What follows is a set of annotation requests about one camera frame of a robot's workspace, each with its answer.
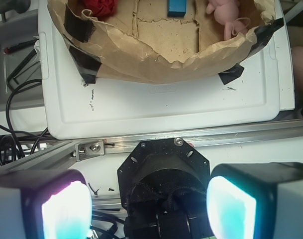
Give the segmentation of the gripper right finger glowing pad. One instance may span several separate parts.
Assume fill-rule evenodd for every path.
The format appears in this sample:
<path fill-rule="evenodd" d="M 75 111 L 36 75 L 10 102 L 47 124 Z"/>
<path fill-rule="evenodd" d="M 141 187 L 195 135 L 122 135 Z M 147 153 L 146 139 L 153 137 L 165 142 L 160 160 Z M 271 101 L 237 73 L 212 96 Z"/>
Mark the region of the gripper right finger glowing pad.
<path fill-rule="evenodd" d="M 223 163 L 206 193 L 217 239 L 303 239 L 303 163 Z"/>

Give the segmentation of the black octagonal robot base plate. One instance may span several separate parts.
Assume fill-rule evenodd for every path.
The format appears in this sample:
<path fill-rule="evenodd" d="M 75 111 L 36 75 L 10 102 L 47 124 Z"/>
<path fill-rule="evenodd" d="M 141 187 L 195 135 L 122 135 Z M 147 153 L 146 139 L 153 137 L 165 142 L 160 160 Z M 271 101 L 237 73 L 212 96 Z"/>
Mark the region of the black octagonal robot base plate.
<path fill-rule="evenodd" d="M 141 141 L 117 170 L 121 205 L 206 191 L 209 161 L 182 138 Z"/>

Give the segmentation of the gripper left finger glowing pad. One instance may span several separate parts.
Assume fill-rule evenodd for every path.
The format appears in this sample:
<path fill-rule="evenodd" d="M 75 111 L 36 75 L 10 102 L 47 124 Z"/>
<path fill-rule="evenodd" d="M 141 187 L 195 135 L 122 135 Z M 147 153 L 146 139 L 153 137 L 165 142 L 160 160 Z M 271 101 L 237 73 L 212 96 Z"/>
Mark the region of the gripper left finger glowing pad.
<path fill-rule="evenodd" d="M 78 170 L 0 169 L 0 239 L 85 239 L 91 221 Z"/>

